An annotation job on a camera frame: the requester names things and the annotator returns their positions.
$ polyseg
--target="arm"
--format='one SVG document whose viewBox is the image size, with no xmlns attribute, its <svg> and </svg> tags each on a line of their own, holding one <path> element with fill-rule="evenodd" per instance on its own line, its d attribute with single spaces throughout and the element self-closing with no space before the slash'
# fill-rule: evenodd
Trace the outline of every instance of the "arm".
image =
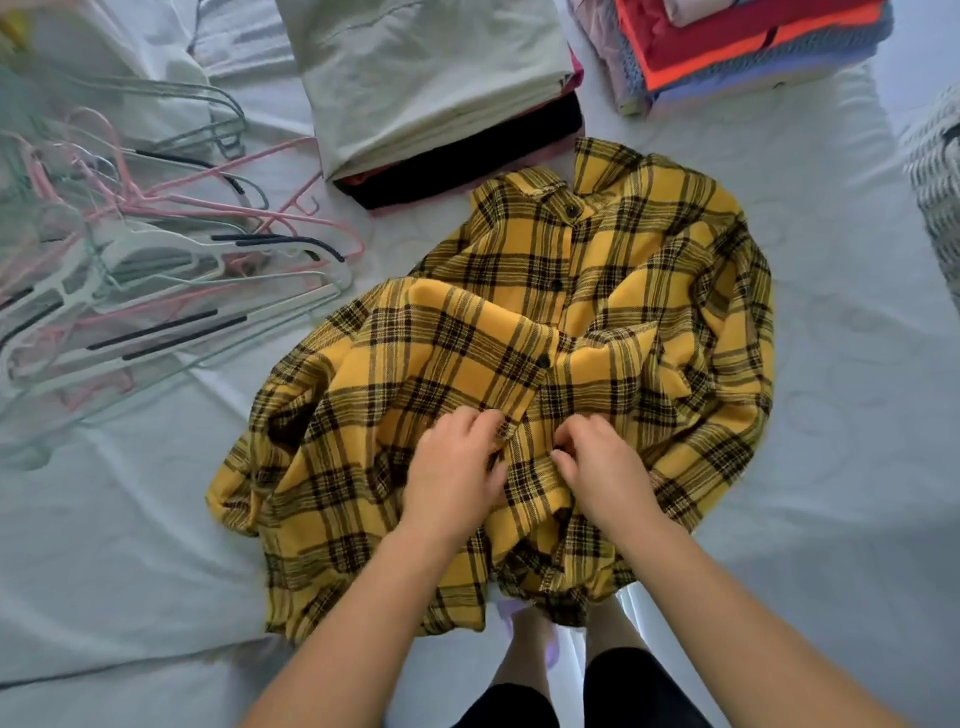
<svg viewBox="0 0 960 728">
<path fill-rule="evenodd" d="M 417 625 L 506 483 L 486 472 L 494 410 L 461 407 L 420 438 L 400 524 L 253 705 L 243 728 L 379 726 Z"/>
<path fill-rule="evenodd" d="M 657 603 L 734 728 L 903 726 L 766 609 L 657 505 L 636 452 L 600 417 L 557 431 L 554 462 L 577 502 Z"/>
</svg>

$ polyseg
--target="person's right arm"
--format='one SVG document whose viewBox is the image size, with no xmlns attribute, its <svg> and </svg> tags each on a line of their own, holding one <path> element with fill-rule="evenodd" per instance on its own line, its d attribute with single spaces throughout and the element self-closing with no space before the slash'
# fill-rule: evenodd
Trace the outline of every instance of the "person's right arm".
<svg viewBox="0 0 960 728">
<path fill-rule="evenodd" d="M 610 423 L 574 415 L 556 443 L 553 460 L 577 502 L 630 564 L 734 728 L 906 725 L 663 514 L 639 456 Z"/>
</svg>

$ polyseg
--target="person's left hand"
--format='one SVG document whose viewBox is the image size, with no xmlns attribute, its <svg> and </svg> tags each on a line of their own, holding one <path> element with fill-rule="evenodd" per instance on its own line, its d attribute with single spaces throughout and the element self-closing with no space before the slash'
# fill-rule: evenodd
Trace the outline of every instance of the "person's left hand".
<svg viewBox="0 0 960 728">
<path fill-rule="evenodd" d="M 455 553 L 489 515 L 507 482 L 507 465 L 487 472 L 503 415 L 459 407 L 420 437 L 407 474 L 400 525 Z"/>
</svg>

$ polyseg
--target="person's left arm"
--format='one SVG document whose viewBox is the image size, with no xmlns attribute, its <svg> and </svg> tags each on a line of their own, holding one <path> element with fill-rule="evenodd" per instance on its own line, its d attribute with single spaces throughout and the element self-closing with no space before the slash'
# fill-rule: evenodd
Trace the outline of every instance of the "person's left arm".
<svg viewBox="0 0 960 728">
<path fill-rule="evenodd" d="M 495 410 L 461 407 L 423 434 L 399 525 L 242 728 L 380 725 L 437 585 L 503 491 L 503 464 L 486 470 L 502 422 Z"/>
</svg>

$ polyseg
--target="shirt collar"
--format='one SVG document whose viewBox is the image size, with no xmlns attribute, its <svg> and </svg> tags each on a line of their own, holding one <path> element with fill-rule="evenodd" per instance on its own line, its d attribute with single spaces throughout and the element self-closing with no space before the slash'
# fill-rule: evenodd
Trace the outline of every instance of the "shirt collar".
<svg viewBox="0 0 960 728">
<path fill-rule="evenodd" d="M 642 161 L 643 155 L 630 147 L 581 136 L 576 144 L 572 191 L 582 197 L 592 195 L 634 172 Z M 545 166 L 511 172 L 506 179 L 524 195 L 535 200 L 542 200 L 566 185 L 560 175 Z"/>
</svg>

